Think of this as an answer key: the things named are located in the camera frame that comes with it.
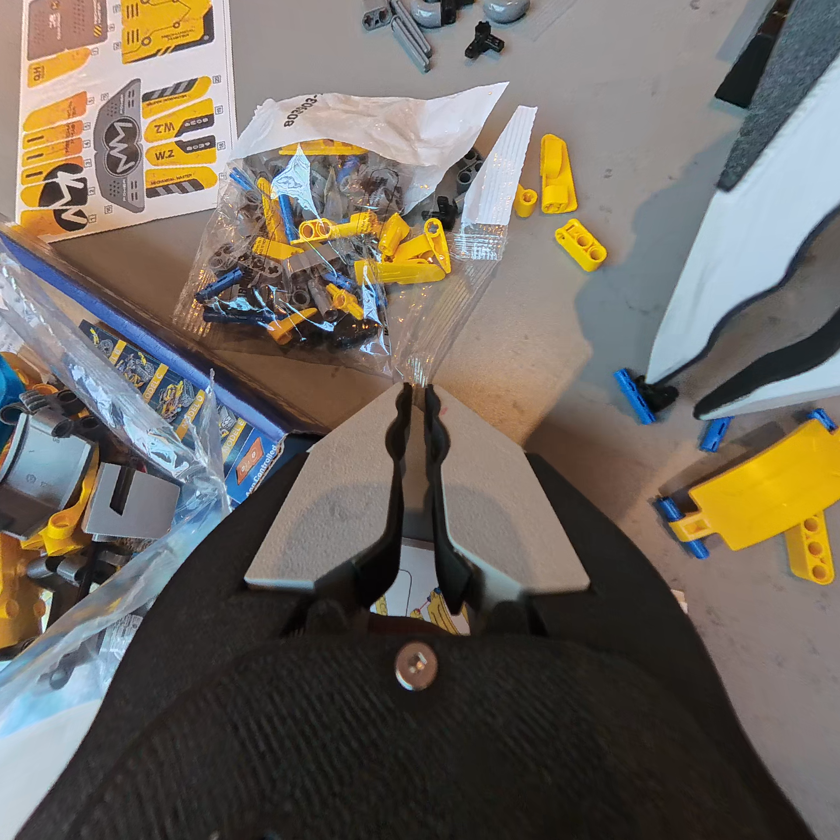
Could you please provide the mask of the yellow curved liftarm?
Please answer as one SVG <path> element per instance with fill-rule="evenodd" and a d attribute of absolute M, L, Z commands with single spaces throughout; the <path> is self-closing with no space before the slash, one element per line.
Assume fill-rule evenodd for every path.
<path fill-rule="evenodd" d="M 546 133 L 540 145 L 541 209 L 544 214 L 565 214 L 578 207 L 567 143 Z"/>

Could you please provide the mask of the yellow five-hole beam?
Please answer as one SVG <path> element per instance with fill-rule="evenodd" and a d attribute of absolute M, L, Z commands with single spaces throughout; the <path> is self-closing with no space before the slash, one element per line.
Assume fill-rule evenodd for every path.
<path fill-rule="evenodd" d="M 784 540 L 789 567 L 795 576 L 817 585 L 833 583 L 833 555 L 824 511 L 787 529 Z"/>

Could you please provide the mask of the black pin connector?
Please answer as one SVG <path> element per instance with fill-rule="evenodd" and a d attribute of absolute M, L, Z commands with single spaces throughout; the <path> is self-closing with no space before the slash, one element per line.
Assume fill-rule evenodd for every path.
<path fill-rule="evenodd" d="M 673 405 L 679 396 L 679 391 L 674 386 L 647 383 L 642 375 L 633 383 L 640 402 L 651 416 L 658 415 Z"/>

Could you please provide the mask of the large white label parts bag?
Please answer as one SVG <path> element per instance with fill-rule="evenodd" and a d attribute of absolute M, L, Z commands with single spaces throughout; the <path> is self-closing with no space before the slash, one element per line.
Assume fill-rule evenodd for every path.
<path fill-rule="evenodd" d="M 206 415 L 183 442 L 175 430 L 84 339 L 38 279 L 2 247 L 2 317 L 51 371 L 70 387 L 155 476 L 181 487 L 170 532 L 135 556 L 61 617 L 2 670 L 2 738 L 73 707 L 101 703 L 116 665 L 99 655 L 74 668 L 67 684 L 49 686 L 48 673 L 100 632 L 150 606 L 198 544 L 228 515 L 214 389 Z"/>

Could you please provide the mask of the clear bag of small pins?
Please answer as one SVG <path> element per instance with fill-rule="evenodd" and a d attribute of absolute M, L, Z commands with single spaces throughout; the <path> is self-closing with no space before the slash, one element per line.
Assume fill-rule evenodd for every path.
<path fill-rule="evenodd" d="M 508 242 L 535 108 L 476 147 L 506 87 L 264 102 L 175 324 L 213 349 L 431 384 Z"/>

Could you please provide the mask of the yellow panel brick blue pin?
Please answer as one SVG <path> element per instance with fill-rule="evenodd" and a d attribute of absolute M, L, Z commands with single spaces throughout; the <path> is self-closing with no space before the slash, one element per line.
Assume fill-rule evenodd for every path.
<path fill-rule="evenodd" d="M 671 497 L 654 508 L 695 558 L 710 552 L 704 540 L 718 535 L 730 550 L 743 550 L 802 526 L 839 499 L 838 424 L 821 408 L 764 451 L 688 491 L 692 512 Z"/>

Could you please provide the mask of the blue cardboard kit box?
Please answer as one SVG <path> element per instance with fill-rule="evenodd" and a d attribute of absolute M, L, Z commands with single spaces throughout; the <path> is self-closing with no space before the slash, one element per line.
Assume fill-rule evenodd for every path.
<path fill-rule="evenodd" d="M 228 502 L 236 508 L 263 480 L 328 429 L 270 394 L 250 374 L 202 351 L 167 323 L 79 272 L 49 245 L 2 218 L 2 247 L 33 273 L 70 322 L 181 438 L 203 420 L 213 393 Z"/>

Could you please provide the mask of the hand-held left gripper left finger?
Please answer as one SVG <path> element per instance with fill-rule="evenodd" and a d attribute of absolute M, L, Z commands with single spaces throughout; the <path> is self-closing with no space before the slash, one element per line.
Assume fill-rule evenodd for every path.
<path fill-rule="evenodd" d="M 256 589 L 370 608 L 394 583 L 413 388 L 394 385 L 308 451 L 245 574 Z"/>

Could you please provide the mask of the sticker sheet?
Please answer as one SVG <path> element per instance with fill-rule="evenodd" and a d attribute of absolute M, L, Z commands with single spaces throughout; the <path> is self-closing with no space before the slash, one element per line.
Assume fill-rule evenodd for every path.
<path fill-rule="evenodd" d="M 57 241 L 216 206 L 227 1 L 23 2 L 16 223 Z"/>

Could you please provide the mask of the open instruction booklet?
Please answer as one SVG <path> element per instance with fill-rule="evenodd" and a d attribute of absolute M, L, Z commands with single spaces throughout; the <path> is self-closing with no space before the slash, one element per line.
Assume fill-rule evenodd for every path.
<path fill-rule="evenodd" d="M 453 635 L 469 635 L 466 606 L 450 613 L 438 585 L 434 545 L 403 539 L 400 569 L 389 590 L 371 606 L 371 613 L 411 617 Z"/>

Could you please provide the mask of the yellow short holed beam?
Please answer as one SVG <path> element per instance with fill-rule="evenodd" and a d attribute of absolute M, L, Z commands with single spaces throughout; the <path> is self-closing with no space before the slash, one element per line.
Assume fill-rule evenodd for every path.
<path fill-rule="evenodd" d="M 558 245 L 585 271 L 593 272 L 606 260 L 604 245 L 577 218 L 554 232 Z"/>

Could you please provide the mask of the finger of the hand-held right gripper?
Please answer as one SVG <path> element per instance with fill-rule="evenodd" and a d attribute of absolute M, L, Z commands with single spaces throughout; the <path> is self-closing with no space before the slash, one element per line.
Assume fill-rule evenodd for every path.
<path fill-rule="evenodd" d="M 703 396 L 696 419 L 756 413 L 839 393 L 838 341 L 803 340 L 767 353 Z"/>
<path fill-rule="evenodd" d="M 740 181 L 717 191 L 647 365 L 661 382 L 699 357 L 730 311 L 780 283 L 839 201 L 839 80 L 823 77 Z"/>

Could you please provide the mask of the black cross connector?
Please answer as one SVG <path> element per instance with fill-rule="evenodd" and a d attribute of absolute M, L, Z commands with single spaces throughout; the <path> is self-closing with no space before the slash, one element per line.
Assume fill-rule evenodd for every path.
<path fill-rule="evenodd" d="M 505 41 L 493 34 L 490 22 L 482 20 L 476 25 L 474 38 L 465 48 L 465 57 L 477 60 L 488 52 L 500 54 L 504 48 Z"/>

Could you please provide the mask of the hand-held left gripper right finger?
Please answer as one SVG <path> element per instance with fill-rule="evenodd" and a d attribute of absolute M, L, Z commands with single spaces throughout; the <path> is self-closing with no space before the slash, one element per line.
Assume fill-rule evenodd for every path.
<path fill-rule="evenodd" d="M 481 632 L 499 605 L 527 626 L 538 596 L 591 579 L 523 449 L 434 385 L 424 391 L 427 498 L 447 610 Z"/>

